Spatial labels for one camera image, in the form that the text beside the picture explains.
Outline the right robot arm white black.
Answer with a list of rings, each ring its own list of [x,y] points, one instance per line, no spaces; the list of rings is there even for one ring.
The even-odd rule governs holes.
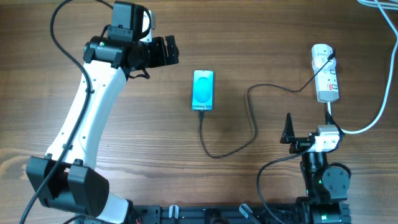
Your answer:
[[[327,154],[337,150],[344,137],[345,133],[327,113],[324,125],[299,138],[294,133],[291,114],[287,113],[280,142],[290,145],[290,154],[302,158],[300,170],[307,195],[296,199],[301,223],[352,222],[349,205],[344,203],[348,198],[351,171],[341,163],[327,161]]]

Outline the white charger adapter plug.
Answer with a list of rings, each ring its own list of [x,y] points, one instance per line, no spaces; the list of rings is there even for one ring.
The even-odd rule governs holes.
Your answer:
[[[319,70],[333,70],[336,67],[335,55],[316,55],[312,60],[312,68],[315,72]]]

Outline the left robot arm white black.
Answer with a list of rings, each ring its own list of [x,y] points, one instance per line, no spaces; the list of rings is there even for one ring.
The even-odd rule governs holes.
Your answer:
[[[84,46],[82,77],[67,118],[43,157],[31,157],[26,173],[33,201],[72,212],[75,219],[140,223],[133,203],[112,194],[95,170],[98,147],[112,107],[126,83],[148,78],[148,68],[178,63],[173,36],[153,37],[148,8],[116,1],[113,17]]]

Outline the smartphone with teal screen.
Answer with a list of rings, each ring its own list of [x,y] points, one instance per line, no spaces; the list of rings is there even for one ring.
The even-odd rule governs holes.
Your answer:
[[[214,71],[195,70],[192,85],[192,109],[211,111],[213,109]]]

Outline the white power strip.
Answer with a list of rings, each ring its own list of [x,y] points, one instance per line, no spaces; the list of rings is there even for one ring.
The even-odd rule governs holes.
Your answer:
[[[312,59],[316,55],[330,55],[335,51],[327,44],[315,44],[312,47]],[[314,71],[315,89],[317,93],[317,100],[320,103],[331,103],[339,99],[338,79],[336,75],[336,68],[333,70],[319,70]]]

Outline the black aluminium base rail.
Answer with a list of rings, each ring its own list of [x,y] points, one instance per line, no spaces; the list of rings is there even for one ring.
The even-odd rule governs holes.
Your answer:
[[[351,224],[347,204],[308,205],[305,202],[263,206],[180,207],[135,205],[127,220],[133,224],[316,223]]]

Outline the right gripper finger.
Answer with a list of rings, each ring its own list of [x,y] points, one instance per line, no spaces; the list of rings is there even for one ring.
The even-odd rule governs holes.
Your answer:
[[[329,112],[325,113],[325,123],[329,125],[335,125],[338,129],[339,135],[344,136],[345,133],[342,131],[342,129],[337,125],[337,123],[334,121],[332,115]]]
[[[280,143],[281,144],[291,144],[294,142],[295,142],[295,133],[294,133],[292,117],[291,117],[290,113],[287,113],[286,119],[285,119],[284,130],[283,130],[281,138],[280,138]]]

